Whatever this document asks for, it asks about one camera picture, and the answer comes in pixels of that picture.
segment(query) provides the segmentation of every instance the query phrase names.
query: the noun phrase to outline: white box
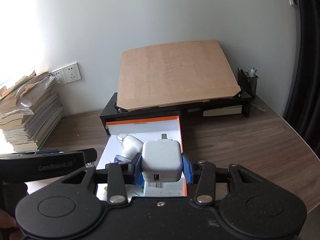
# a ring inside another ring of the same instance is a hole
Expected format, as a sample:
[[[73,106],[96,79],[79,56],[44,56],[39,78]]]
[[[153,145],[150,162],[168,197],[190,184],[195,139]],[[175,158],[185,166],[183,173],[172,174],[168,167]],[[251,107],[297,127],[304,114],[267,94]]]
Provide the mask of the white box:
[[[142,142],[157,140],[161,138],[161,134],[165,133],[168,139],[176,140],[180,143],[181,152],[183,152],[179,116],[107,122],[107,126],[111,135],[102,153],[97,169],[104,169],[107,163],[113,163],[115,155],[123,150],[116,138],[120,133],[135,136]],[[126,185],[128,199],[131,200],[132,196],[186,196],[187,188],[183,174],[179,182],[180,183],[164,182],[159,185],[152,183],[145,183],[145,185]],[[107,185],[108,184],[98,185],[97,197],[100,200],[106,200],[107,192],[104,187]]]

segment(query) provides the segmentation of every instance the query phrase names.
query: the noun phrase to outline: plastic bag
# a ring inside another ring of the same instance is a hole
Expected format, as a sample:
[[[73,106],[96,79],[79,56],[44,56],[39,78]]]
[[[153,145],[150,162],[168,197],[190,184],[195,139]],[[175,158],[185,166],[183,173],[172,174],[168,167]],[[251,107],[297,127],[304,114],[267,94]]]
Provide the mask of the plastic bag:
[[[47,76],[42,80],[21,86],[13,96],[0,101],[0,118],[5,118],[10,114],[33,114],[30,109],[46,90],[53,84],[53,76]]]

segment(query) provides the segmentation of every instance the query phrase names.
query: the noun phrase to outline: black desk organizer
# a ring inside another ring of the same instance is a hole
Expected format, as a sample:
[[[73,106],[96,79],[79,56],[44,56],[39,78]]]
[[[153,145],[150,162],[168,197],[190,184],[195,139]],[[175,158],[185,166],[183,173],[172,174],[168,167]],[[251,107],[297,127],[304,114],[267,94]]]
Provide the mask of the black desk organizer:
[[[206,102],[197,102],[175,106],[152,107],[128,112],[116,105],[117,93],[114,93],[107,103],[106,107],[103,109],[100,115],[100,119],[107,134],[110,135],[107,127],[107,122],[165,117],[173,115],[178,115],[183,118],[183,116],[188,114],[188,110],[189,112],[206,111],[221,107],[242,105],[242,114],[245,117],[249,117],[251,100],[252,97],[248,93],[246,93],[245,91],[241,91],[233,98],[213,99]]]

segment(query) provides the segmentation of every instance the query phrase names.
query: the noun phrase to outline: desk surface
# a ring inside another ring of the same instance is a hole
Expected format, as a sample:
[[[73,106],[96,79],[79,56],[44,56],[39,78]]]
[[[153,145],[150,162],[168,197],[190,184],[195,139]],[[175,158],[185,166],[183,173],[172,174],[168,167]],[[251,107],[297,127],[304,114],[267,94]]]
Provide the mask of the desk surface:
[[[320,161],[299,135],[259,98],[251,117],[241,114],[202,117],[193,113],[181,119],[185,154],[227,168],[239,163],[277,185],[295,193],[308,212],[320,203]],[[43,150],[70,151],[94,147],[100,158],[108,141],[99,112],[63,117]],[[28,183],[30,191],[52,180]]]

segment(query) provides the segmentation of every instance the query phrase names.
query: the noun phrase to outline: finger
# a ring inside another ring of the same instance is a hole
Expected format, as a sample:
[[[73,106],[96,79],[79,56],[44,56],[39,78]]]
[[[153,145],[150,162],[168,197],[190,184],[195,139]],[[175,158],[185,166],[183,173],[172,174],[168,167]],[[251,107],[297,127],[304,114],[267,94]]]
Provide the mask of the finger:
[[[9,240],[19,240],[23,237],[23,234],[20,230],[14,231],[9,235]]]
[[[15,219],[0,209],[0,228],[12,228],[16,225]]]

